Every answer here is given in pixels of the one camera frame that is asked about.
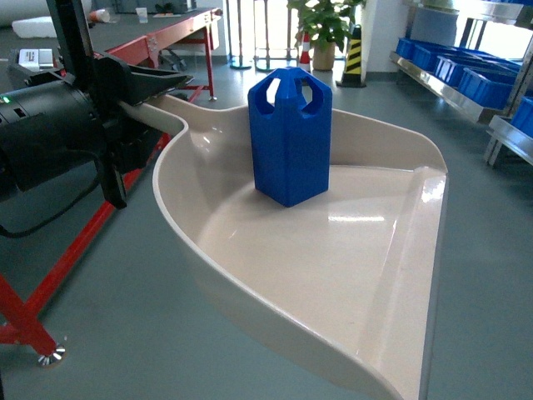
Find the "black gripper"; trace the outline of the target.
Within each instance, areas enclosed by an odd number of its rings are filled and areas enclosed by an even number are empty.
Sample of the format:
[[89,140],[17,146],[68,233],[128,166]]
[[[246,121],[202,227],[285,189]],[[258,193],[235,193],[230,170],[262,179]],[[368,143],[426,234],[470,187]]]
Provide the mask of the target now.
[[120,104],[137,106],[149,98],[192,81],[173,70],[130,65],[108,53],[87,58],[87,91],[96,109],[97,146],[87,151],[99,166],[99,182],[107,202],[127,206],[126,188],[119,171],[142,168],[158,140],[153,128],[128,117]]

